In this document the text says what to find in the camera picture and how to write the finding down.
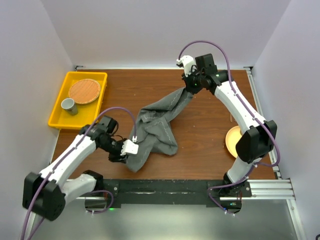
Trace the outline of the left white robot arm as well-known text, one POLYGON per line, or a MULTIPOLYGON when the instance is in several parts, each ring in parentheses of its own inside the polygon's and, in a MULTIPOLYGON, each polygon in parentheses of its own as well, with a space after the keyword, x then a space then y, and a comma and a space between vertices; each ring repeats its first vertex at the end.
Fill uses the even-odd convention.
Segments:
POLYGON ((115 140, 117 121, 104 116, 98 123, 85 125, 71 145, 40 173, 29 173, 24 179, 22 206, 43 218, 56 220, 65 206, 76 198, 90 193, 99 196, 104 190, 104 178, 86 170, 78 178, 68 181, 70 175, 96 149, 109 154, 111 162, 124 163, 128 154, 136 153, 129 139, 115 140))

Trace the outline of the grey cloth napkin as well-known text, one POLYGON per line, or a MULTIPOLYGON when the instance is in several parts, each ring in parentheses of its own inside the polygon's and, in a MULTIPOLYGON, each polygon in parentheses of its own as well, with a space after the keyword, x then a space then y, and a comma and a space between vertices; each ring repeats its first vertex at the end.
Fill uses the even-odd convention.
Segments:
POLYGON ((126 167, 136 173, 150 153, 173 156, 178 151, 178 143, 170 122, 174 120, 193 99, 186 88, 179 88, 160 100, 144 106, 136 117, 138 152, 126 160, 126 167))

